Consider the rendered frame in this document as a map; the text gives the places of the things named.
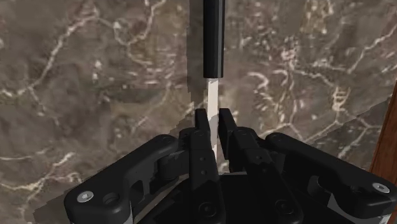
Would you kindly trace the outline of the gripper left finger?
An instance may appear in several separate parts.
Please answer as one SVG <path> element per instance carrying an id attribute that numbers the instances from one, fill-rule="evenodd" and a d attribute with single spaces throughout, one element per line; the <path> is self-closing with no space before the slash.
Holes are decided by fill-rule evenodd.
<path id="1" fill-rule="evenodd" d="M 179 137 L 155 136 L 67 193 L 72 224 L 225 224 L 204 109 Z"/>

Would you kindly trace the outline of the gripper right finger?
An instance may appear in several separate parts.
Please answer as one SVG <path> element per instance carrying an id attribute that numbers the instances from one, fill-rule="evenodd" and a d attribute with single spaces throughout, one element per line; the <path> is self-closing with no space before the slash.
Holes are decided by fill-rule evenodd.
<path id="1" fill-rule="evenodd" d="M 357 219 L 386 217 L 397 206 L 390 181 L 280 132 L 260 138 L 219 111 L 218 135 L 230 172 L 244 171 L 263 224 L 348 224 L 330 199 Z"/>

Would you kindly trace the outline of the black-handled knife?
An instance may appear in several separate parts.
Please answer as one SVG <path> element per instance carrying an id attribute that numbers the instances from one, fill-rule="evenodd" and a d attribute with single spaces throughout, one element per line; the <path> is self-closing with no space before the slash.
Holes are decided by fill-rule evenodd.
<path id="1" fill-rule="evenodd" d="M 219 79 L 223 77 L 226 0 L 203 0 L 203 74 L 211 147 L 218 155 Z"/>

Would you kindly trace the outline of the brown wooden furniture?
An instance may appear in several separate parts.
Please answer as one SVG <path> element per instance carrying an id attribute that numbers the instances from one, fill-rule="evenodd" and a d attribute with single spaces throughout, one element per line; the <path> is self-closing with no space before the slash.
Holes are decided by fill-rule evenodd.
<path id="1" fill-rule="evenodd" d="M 397 185 L 397 82 L 373 154 L 370 172 Z"/>

